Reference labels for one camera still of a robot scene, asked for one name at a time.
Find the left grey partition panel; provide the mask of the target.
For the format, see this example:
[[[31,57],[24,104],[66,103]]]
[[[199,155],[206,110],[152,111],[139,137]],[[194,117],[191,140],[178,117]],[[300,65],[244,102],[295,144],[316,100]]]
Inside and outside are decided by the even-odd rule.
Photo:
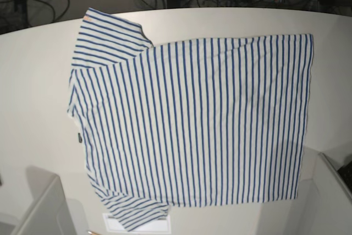
[[[20,219],[1,213],[1,234],[77,234],[60,176],[30,166],[26,177],[34,200]]]

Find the right grey partition panel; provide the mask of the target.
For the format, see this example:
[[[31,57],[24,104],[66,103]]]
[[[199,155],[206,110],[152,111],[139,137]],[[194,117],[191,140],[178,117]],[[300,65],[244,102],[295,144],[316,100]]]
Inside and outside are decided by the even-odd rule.
[[[292,234],[351,234],[351,192],[325,154],[300,184],[290,223]]]

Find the blue white striped T-shirt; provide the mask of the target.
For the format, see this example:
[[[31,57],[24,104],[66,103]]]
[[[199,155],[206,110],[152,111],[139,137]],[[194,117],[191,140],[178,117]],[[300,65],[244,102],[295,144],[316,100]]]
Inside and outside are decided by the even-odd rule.
[[[155,46],[141,25],[90,8],[67,112],[108,212],[128,230],[172,206],[295,199],[313,41],[294,34]]]

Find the white table inlay plate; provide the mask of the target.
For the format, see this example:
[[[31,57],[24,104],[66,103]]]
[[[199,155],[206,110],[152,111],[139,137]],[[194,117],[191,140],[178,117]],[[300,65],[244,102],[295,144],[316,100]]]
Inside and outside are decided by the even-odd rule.
[[[106,231],[110,233],[122,233],[122,234],[172,234],[171,217],[148,217],[141,221],[138,221],[136,225],[127,223],[125,227],[111,214],[102,214],[105,223]]]

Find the grey partition panel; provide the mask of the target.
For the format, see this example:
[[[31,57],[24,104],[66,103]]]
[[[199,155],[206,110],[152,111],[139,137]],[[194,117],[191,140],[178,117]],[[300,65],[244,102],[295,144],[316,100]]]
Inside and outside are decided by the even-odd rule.
[[[60,176],[30,166],[26,177],[34,200],[20,219],[1,213],[1,234],[77,234]]]
[[[290,223],[292,234],[351,234],[351,192],[325,154],[300,184]]]

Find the black keyboard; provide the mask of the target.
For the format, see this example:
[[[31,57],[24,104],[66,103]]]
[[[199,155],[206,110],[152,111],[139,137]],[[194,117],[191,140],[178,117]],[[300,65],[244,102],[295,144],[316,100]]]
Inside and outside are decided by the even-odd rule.
[[[349,162],[347,165],[341,167],[338,170],[338,174],[349,190],[352,191],[352,162]]]

